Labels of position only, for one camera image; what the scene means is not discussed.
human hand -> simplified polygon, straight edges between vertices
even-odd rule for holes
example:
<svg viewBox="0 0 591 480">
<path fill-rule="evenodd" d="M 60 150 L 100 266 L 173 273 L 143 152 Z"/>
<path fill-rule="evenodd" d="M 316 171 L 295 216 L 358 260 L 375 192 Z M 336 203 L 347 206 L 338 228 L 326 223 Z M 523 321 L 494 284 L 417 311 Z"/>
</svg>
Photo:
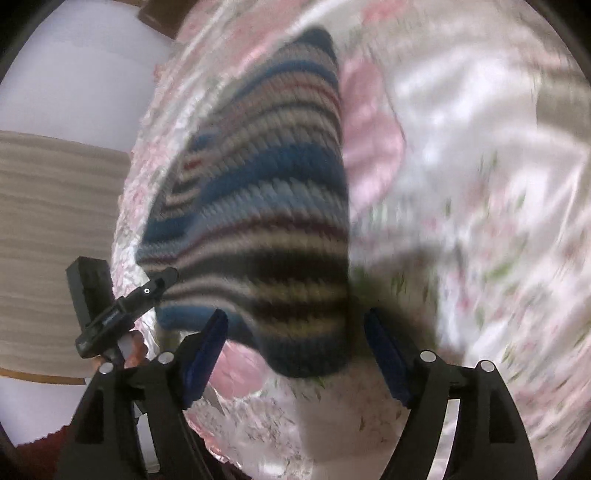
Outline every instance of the human hand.
<svg viewBox="0 0 591 480">
<path fill-rule="evenodd" d="M 144 335 L 141 332 L 134 330 L 131 332 L 131 355 L 125 360 L 125 368 L 137 367 L 145 361 L 148 354 L 148 346 L 144 343 Z M 92 360 L 93 372 L 106 362 L 102 356 L 96 356 Z"/>
</svg>

brown edge trim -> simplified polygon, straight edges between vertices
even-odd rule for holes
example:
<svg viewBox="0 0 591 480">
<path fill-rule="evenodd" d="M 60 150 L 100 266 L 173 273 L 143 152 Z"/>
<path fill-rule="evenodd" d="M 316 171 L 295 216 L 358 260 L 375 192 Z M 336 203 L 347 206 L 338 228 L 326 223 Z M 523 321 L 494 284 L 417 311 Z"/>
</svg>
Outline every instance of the brown edge trim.
<svg viewBox="0 0 591 480">
<path fill-rule="evenodd" d="M 86 385 L 84 378 L 74 377 L 57 377 L 55 375 L 38 375 L 28 374 L 25 372 L 17 372 L 15 370 L 8 370 L 0 367 L 0 377 L 15 378 L 16 380 L 24 380 L 27 382 L 49 383 L 54 385 Z"/>
</svg>

beige wooden surface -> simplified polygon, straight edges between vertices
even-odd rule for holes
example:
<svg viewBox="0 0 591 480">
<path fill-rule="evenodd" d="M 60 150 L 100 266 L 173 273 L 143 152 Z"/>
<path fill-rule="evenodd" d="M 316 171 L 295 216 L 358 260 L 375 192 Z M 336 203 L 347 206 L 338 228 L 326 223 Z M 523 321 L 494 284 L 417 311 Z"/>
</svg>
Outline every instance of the beige wooden surface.
<svg viewBox="0 0 591 480">
<path fill-rule="evenodd" d="M 0 368 L 84 377 L 66 283 L 79 255 L 109 259 L 125 153 L 0 132 Z"/>
</svg>

metal pin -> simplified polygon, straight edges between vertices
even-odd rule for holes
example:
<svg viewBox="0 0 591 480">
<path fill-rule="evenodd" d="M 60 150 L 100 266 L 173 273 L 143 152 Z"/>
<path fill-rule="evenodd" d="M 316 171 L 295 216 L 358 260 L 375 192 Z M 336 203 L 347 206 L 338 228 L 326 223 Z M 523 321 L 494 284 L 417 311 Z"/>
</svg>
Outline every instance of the metal pin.
<svg viewBox="0 0 591 480">
<path fill-rule="evenodd" d="M 437 360 L 437 355 L 435 355 L 431 350 L 423 350 L 421 352 L 421 360 L 423 362 L 426 362 L 428 364 L 431 364 L 435 360 Z"/>
<path fill-rule="evenodd" d="M 174 353 L 172 352 L 164 352 L 158 355 L 158 362 L 163 365 L 169 364 L 174 360 Z"/>
<path fill-rule="evenodd" d="M 483 360 L 480 362 L 480 368 L 482 368 L 485 372 L 494 372 L 495 364 L 489 360 Z"/>
<path fill-rule="evenodd" d="M 99 367 L 99 372 L 103 375 L 110 374 L 113 371 L 113 364 L 106 362 Z"/>
</svg>

striped knit hat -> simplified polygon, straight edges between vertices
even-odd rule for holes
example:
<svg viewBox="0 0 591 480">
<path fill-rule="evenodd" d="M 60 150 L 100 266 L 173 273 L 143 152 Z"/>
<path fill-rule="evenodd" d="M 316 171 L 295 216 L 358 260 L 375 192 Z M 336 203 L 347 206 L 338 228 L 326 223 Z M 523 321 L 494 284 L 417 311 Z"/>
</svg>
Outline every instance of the striped knit hat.
<svg viewBox="0 0 591 480">
<path fill-rule="evenodd" d="M 348 357 L 348 190 L 330 35 L 306 31 L 252 72 L 200 127 L 152 207 L 137 263 L 172 265 L 165 329 L 215 308 L 230 338 L 288 377 Z"/>
</svg>

